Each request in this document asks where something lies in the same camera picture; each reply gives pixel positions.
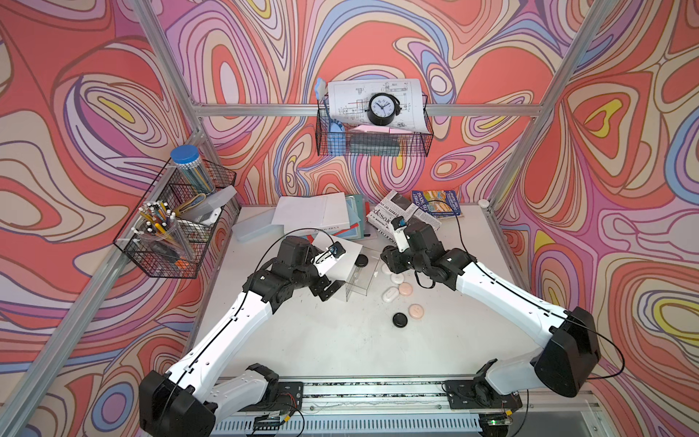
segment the pink round object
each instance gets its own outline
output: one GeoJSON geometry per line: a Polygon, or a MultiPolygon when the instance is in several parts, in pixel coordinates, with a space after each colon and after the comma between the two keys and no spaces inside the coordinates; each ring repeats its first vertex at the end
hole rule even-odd
{"type": "Polygon", "coordinates": [[[421,319],[425,315],[425,310],[417,303],[414,303],[408,308],[408,314],[413,319],[421,319]]]}
{"type": "Polygon", "coordinates": [[[398,286],[398,291],[401,296],[409,296],[412,294],[412,285],[409,282],[404,282],[398,286]]]}

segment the paper stack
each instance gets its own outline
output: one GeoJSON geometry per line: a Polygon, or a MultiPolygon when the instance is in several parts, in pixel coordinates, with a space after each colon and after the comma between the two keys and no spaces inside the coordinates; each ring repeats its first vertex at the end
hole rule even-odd
{"type": "MultiPolygon", "coordinates": [[[[284,233],[295,229],[316,228],[325,232],[348,229],[350,219],[344,193],[314,197],[283,196],[279,199],[272,224],[283,224],[284,233]]],[[[308,235],[308,229],[292,235],[308,235]]]]}

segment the alarm clock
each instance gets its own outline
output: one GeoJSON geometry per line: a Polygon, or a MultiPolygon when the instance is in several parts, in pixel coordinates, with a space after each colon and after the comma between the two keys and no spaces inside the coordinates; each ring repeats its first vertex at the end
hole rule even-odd
{"type": "Polygon", "coordinates": [[[393,118],[401,113],[401,103],[398,99],[385,92],[374,94],[369,100],[366,114],[369,121],[377,126],[386,126],[393,118]]]}

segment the technical drawing paper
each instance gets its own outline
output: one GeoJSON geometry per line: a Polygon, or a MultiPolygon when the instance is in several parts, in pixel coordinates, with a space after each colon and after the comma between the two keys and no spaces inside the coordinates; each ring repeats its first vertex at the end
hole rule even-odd
{"type": "Polygon", "coordinates": [[[341,80],[328,84],[330,118],[348,124],[370,124],[366,115],[369,100],[385,92],[398,99],[401,113],[390,127],[428,134],[422,111],[419,79],[341,80]]]}

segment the clock face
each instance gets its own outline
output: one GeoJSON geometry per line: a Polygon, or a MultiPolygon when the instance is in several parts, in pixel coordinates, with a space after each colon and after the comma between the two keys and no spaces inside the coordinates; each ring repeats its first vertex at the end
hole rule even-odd
{"type": "Polygon", "coordinates": [[[371,111],[378,117],[388,117],[395,109],[394,101],[388,96],[379,96],[371,101],[371,111]]]}

